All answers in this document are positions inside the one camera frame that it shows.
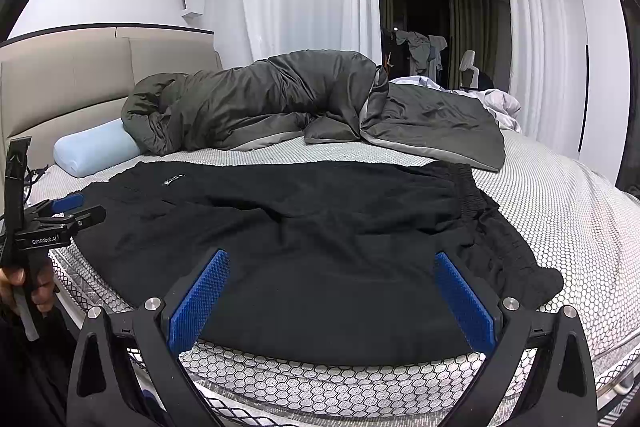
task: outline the white mesh bed cover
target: white mesh bed cover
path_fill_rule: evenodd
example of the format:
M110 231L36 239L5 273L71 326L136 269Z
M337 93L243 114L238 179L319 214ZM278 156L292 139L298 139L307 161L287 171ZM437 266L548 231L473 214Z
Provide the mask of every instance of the white mesh bed cover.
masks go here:
M502 133L504 167L498 173L474 169L476 184L500 204L540 266L562 272L562 291L542 310L555 312L564 304L577 308L601 390L640 358L640 337L635 336L640 328L640 203L580 163L515 132ZM143 155L80 179L54 165L33 187L31 201L107 181L139 161L223 166L321 160L405 166L432 161L362 142L305 145L296 138L251 152ZM75 245L53 250L51 256L64 289L83 311L96 304L114 312L130 309ZM492 425L508 418L533 356L534 350L524 353ZM401 367L326 367L198 343L180 359L213 409L225 417L249 425L334 427L357 418L377 418L380 425L437 425L484 356L471 353Z

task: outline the beige curtain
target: beige curtain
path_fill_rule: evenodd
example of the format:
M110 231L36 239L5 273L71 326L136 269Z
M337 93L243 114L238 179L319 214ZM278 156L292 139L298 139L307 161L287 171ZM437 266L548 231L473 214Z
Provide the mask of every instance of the beige curtain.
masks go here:
M394 0L380 0L380 25L392 31L394 28Z
M476 52L475 67L493 78L498 48L498 9L495 1L449 0L449 17L449 89L460 89L460 60L467 50Z

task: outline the light blue pillow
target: light blue pillow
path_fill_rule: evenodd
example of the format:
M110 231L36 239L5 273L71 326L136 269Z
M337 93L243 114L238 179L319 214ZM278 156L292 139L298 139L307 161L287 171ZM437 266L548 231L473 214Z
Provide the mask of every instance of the light blue pillow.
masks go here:
M76 178L126 162L141 154L118 118L98 127L60 138L53 146L53 159Z

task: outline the hand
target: hand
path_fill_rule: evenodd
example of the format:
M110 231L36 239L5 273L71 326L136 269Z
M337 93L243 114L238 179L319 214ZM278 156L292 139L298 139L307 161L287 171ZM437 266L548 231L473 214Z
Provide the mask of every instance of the hand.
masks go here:
M13 286L24 284L24 270L22 268L2 268L0 269L0 299L9 306L15 314L18 310L15 306ZM38 273L39 286L31 293L31 300L36 304L42 313L47 313L53 308L53 265L47 258L47 264Z

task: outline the headboard panel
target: headboard panel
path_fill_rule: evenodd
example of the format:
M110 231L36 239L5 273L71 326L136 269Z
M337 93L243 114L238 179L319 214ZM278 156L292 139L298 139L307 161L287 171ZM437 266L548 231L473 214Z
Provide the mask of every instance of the headboard panel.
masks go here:
M221 69L213 32L176 26L68 26L0 44L0 198L12 138L31 135L29 165L43 167L58 138L118 118L146 76Z

